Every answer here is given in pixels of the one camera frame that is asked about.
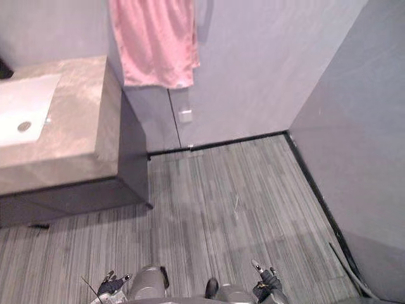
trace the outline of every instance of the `striped carpet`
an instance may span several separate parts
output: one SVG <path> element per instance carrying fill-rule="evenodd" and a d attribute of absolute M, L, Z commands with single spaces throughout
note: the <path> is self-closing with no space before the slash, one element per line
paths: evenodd
<path fill-rule="evenodd" d="M 172 296 L 204 293 L 211 277 L 248 290 L 252 258 L 278 271 L 291 303 L 357 296 L 332 255 L 337 240 L 283 136 L 154 156 L 150 200 L 0 230 L 0 303 L 90 303 L 96 288 L 157 262 Z"/>

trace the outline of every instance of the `towel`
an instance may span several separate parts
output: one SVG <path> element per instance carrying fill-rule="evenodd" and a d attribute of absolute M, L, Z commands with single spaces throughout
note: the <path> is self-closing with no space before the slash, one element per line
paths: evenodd
<path fill-rule="evenodd" d="M 125 86 L 193 85 L 194 0 L 109 0 Z"/>

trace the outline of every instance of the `gray wall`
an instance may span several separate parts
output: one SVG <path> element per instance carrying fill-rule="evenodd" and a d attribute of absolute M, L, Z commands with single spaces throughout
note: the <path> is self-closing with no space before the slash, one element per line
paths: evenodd
<path fill-rule="evenodd" d="M 288 129 L 366 0 L 198 0 L 201 67 L 173 91 L 184 146 Z"/>
<path fill-rule="evenodd" d="M 405 1 L 370 0 L 290 131 L 366 282 L 405 301 Z"/>
<path fill-rule="evenodd" d="M 183 146 L 286 129 L 366 0 L 197 0 L 201 67 L 173 91 Z M 13 67 L 108 54 L 120 59 L 106 0 L 0 1 L 0 55 Z M 179 147 L 166 90 L 126 88 L 149 151 Z"/>

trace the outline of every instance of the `sink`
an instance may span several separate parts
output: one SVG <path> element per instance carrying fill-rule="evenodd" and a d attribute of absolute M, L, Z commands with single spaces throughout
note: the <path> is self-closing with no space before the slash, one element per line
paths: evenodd
<path fill-rule="evenodd" d="M 38 140 L 60 78 L 0 81 L 0 147 Z"/>

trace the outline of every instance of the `black baseboard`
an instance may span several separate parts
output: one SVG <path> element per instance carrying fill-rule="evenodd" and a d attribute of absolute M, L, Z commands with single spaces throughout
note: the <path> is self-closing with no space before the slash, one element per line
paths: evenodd
<path fill-rule="evenodd" d="M 214 147 L 226 146 L 228 144 L 242 143 L 244 141 L 253 141 L 255 139 L 261 139 L 261 138 L 265 138 L 265 137 L 286 135 L 287 132 L 288 132 L 287 130 L 284 130 L 284 131 L 260 134 L 260 135 L 255 135 L 255 136 L 242 137 L 242 138 L 238 138 L 238 139 L 232 139 L 230 141 L 220 141 L 220 142 L 213 142 L 211 144 L 202 144 L 200 146 L 193 146 L 193 147 L 188 147 L 188 148 L 153 151 L 153 152 L 148 152 L 147 157 L 150 160 L 152 156 L 156 156 L 156 155 L 178 153 L 178 152 L 184 152 L 184 151 L 198 151 L 198 150 L 204 150 L 204 149 L 211 149 Z"/>
<path fill-rule="evenodd" d="M 319 204 L 321 205 L 323 213 L 327 216 L 329 224 L 332 227 L 333 232 L 336 235 L 337 241 L 339 242 L 340 248 L 342 248 L 343 254 L 346 257 L 346 260 L 349 263 L 351 270 L 360 279 L 360 281 L 364 282 L 364 279 L 362 278 L 362 276 L 357 268 L 357 265 L 354 262 L 353 256 L 349 250 L 346 240 L 344 239 L 343 233 L 342 233 L 341 229 L 339 228 L 339 226 L 337 225 L 328 205 L 326 204 L 325 200 L 323 199 L 321 191 L 319 190 L 318 185 L 316 185 L 316 182 L 313 179 L 311 172 L 309 171 L 307 165 L 305 164 L 305 161 L 302 158 L 301 153 L 298 150 L 298 147 L 292 140 L 292 138 L 290 136 L 290 132 L 287 131 L 284 134 L 284 136 L 290 146 L 292 153 L 294 154 L 294 156 L 298 162 L 299 167 L 301 168 L 302 172 L 304 173 L 304 176 L 305 176 L 306 180 L 308 181 L 309 186 L 311 187 L 312 191 L 314 192 L 314 194 L 316 196 L 316 199 L 318 200 Z"/>

